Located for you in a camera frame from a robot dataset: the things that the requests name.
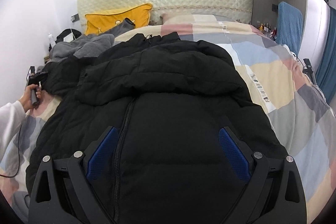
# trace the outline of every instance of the yellow pillow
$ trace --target yellow pillow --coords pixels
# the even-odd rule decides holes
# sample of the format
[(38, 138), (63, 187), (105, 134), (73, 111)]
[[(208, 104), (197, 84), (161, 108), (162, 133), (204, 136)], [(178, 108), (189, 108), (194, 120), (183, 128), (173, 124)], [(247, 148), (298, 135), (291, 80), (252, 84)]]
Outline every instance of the yellow pillow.
[(136, 28), (147, 26), (151, 17), (151, 9), (153, 5), (146, 3), (133, 8), (123, 8), (115, 10), (99, 11), (85, 15), (87, 19), (87, 28), (85, 34), (100, 34), (105, 32), (128, 17)]

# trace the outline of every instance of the zipper teeth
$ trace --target zipper teeth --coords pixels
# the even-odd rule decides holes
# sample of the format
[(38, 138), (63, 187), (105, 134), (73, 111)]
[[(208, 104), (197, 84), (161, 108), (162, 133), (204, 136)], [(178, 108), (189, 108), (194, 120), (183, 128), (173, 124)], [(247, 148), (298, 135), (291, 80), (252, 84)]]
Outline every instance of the zipper teeth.
[(119, 140), (117, 143), (117, 146), (115, 148), (115, 155), (114, 155), (114, 173), (115, 173), (115, 185), (114, 185), (114, 193), (113, 193), (113, 204), (114, 204), (114, 221), (117, 222), (119, 219), (119, 205), (118, 205), (118, 194), (119, 194), (119, 184), (120, 184), (120, 178), (119, 178), (119, 154), (121, 145), (125, 136), (125, 133), (127, 131), (129, 118), (131, 116), (131, 112), (133, 109), (134, 100), (130, 102), (127, 110), (127, 114), (125, 117), (125, 122), (123, 125), (123, 129), (120, 133)]

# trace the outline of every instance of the pillow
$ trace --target pillow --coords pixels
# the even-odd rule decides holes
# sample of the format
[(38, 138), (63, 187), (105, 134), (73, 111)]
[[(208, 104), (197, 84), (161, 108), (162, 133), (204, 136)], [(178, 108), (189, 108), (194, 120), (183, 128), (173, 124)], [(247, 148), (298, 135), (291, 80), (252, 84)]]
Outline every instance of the pillow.
[(136, 28), (147, 26), (153, 5), (146, 3), (133, 8), (99, 11), (86, 14), (87, 28), (85, 35), (103, 33), (121, 23), (125, 18), (131, 19)]
[(189, 24), (195, 22), (218, 22), (230, 21), (235, 22), (233, 19), (217, 15), (193, 15), (189, 12), (172, 12), (162, 14), (163, 24)]

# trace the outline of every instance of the silver bolt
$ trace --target silver bolt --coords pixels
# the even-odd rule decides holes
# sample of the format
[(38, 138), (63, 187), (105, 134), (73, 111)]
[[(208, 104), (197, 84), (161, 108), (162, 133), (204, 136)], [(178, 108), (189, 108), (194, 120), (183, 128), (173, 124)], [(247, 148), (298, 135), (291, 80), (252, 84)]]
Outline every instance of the silver bolt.
[(77, 151), (77, 152), (75, 152), (75, 153), (73, 154), (73, 156), (74, 156), (75, 158), (80, 158), (81, 156), (83, 156), (83, 152), (82, 152), (82, 151)]
[(286, 157), (286, 160), (287, 160), (288, 162), (293, 162), (293, 161), (294, 161), (293, 157), (291, 157), (291, 156), (287, 156), (287, 157)]
[(47, 156), (44, 156), (44, 157), (43, 157), (43, 161), (44, 161), (44, 162), (47, 162), (47, 161), (49, 161), (49, 160), (50, 160), (50, 156), (47, 155)]
[(263, 157), (263, 155), (260, 153), (260, 152), (254, 152), (253, 156), (256, 158), (256, 159), (261, 159)]

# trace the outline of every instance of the blue gripper pad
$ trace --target blue gripper pad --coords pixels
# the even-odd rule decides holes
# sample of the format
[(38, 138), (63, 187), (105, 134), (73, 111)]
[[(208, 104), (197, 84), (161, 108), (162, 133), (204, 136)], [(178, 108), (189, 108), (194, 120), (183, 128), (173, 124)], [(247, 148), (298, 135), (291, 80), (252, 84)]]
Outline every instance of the blue gripper pad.
[(86, 173), (86, 179), (89, 182), (97, 179), (103, 172), (108, 160), (117, 146), (118, 138), (118, 130), (113, 127), (89, 159)]
[(218, 139), (236, 176), (247, 184), (251, 178), (247, 159), (224, 128), (219, 131)]

